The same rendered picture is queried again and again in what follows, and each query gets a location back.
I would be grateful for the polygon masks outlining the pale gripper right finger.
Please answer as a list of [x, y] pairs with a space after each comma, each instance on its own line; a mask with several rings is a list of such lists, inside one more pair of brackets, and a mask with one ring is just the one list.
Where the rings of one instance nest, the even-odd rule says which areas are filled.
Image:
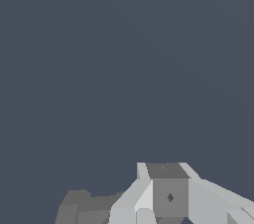
[[109, 224], [254, 224], [254, 202], [202, 179], [186, 163], [138, 163]]

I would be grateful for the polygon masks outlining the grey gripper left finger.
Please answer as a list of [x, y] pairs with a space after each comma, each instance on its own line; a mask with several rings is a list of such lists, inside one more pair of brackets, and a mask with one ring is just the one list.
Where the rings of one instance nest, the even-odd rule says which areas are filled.
[[55, 224], [109, 224], [111, 207], [122, 194], [120, 191], [91, 197], [85, 189], [70, 190], [59, 207]]

